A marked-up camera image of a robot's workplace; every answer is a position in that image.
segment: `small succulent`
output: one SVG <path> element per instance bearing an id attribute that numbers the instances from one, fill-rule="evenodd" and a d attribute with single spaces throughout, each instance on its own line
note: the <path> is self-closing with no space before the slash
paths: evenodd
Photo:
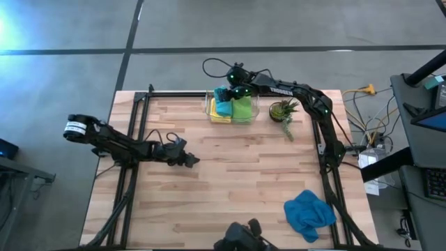
<path id="1" fill-rule="evenodd" d="M 290 100 L 282 100 L 278 104 L 274 105 L 271 109 L 271 114 L 277 119 L 284 119 L 289 117 L 291 113 L 296 112 L 295 107 L 299 105 L 299 102 L 291 102 Z"/>

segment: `butcher block tabletop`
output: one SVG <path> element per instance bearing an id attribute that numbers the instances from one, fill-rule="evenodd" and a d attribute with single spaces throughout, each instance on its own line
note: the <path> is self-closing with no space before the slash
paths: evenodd
<path id="1" fill-rule="evenodd" d="M 333 112 L 351 137 L 341 91 L 323 92 L 332 99 Z M 134 93 L 118 91 L 111 110 L 109 124 L 124 134 Z M 332 248 L 329 227 L 317 229 L 319 239 L 308 243 L 286 221 L 284 202 L 303 190 L 311 190 L 322 200 L 325 197 L 309 115 L 301 106 L 293 113 L 290 129 L 294 142 L 288 140 L 280 123 L 269 117 L 270 104 L 282 99 L 260 98 L 260 113 L 251 125 L 231 125 L 209 121 L 204 97 L 150 98 L 145 135 L 158 129 L 166 141 L 166 133 L 174 132 L 187 141 L 185 151 L 201 161 L 191 169 L 158 162 L 139 164 L 127 248 L 212 249 L 232 222 L 246 224 L 252 218 L 259 220 L 262 236 L 278 248 Z M 347 144 L 336 123 L 334 127 L 338 139 Z M 159 140 L 156 133 L 149 139 Z M 352 157 L 344 161 L 355 163 Z M 112 165 L 111 158 L 102 158 L 98 172 Z M 88 243 L 110 216 L 119 169 L 110 169 L 95 180 L 80 244 Z M 348 213 L 377 243 L 360 171 L 341 165 L 339 172 Z M 130 170 L 126 177 L 128 182 Z M 116 228 L 116 243 L 121 237 L 123 214 Z M 337 216 L 341 243 L 345 243 Z"/>

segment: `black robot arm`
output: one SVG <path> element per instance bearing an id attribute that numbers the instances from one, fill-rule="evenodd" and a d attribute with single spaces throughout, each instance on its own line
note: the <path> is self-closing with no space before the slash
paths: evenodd
<path id="1" fill-rule="evenodd" d="M 332 101 L 322 91 L 313 89 L 307 84 L 296 82 L 283 82 L 262 73 L 250 73 L 242 69 L 242 64 L 234 65 L 227 73 L 227 79 L 233 88 L 232 95 L 237 98 L 238 93 L 249 95 L 255 93 L 278 93 L 283 96 L 297 98 L 304 110 L 315 120 L 325 142 L 324 164 L 330 167 L 338 167 L 344 158 L 346 149 L 337 139 L 335 128 L 331 119 Z"/>
<path id="2" fill-rule="evenodd" d="M 313 89 L 307 84 L 298 84 L 297 82 L 283 82 L 275 80 L 270 76 L 262 74 L 269 70 L 259 72 L 249 72 L 243 69 L 243 64 L 231 66 L 229 72 L 225 75 L 231 84 L 231 90 L 228 92 L 230 98 L 241 98 L 242 96 L 252 95 L 253 93 L 277 93 L 283 96 L 297 98 L 304 110 L 317 122 L 325 142 L 325 149 L 322 154 L 322 165 L 324 167 L 338 168 L 346 153 L 342 142 L 337 139 L 335 128 L 331 119 L 332 101 L 322 91 Z M 337 209 L 342 220 L 348 225 L 353 235 L 360 245 L 376 246 L 355 224 L 346 209 L 339 203 L 336 194 L 333 192 L 329 178 L 328 169 L 321 170 L 322 182 L 326 201 L 329 201 Z"/>
<path id="3" fill-rule="evenodd" d="M 120 165 L 132 167 L 139 161 L 165 162 L 168 165 L 185 165 L 192 168 L 199 161 L 191 153 L 184 151 L 187 142 L 175 133 L 169 132 L 167 136 L 174 135 L 175 139 L 163 144 L 162 141 L 137 141 L 113 129 L 110 125 L 93 116 L 71 114 L 63 136 L 71 141 L 82 144 L 92 144 L 92 150 L 102 157 L 110 154 Z"/>

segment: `blue cloth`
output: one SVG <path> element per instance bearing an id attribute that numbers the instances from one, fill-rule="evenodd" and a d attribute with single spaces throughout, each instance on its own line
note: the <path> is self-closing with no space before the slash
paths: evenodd
<path id="1" fill-rule="evenodd" d="M 215 111 L 220 116 L 232 116 L 232 102 L 231 100 L 226 101 L 228 89 L 226 87 L 218 87 L 214 90 L 215 97 Z"/>
<path id="2" fill-rule="evenodd" d="M 309 243 L 319 238 L 317 227 L 336 222 L 333 210 L 310 190 L 304 190 L 294 200 L 285 202 L 284 209 L 288 223 Z"/>

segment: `plant pot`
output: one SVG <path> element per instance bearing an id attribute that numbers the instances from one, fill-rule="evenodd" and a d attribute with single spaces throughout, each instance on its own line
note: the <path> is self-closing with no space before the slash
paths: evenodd
<path id="1" fill-rule="evenodd" d="M 280 102 L 274 102 L 273 104 L 270 105 L 270 118 L 271 118 L 274 122 L 277 122 L 277 123 L 281 123 L 281 122 L 285 119 L 285 117 L 282 117 L 282 118 L 276 118 L 276 117 L 274 117 L 274 116 L 272 115 L 272 107 L 275 106 L 275 105 L 279 105 L 279 104 L 280 104 Z"/>

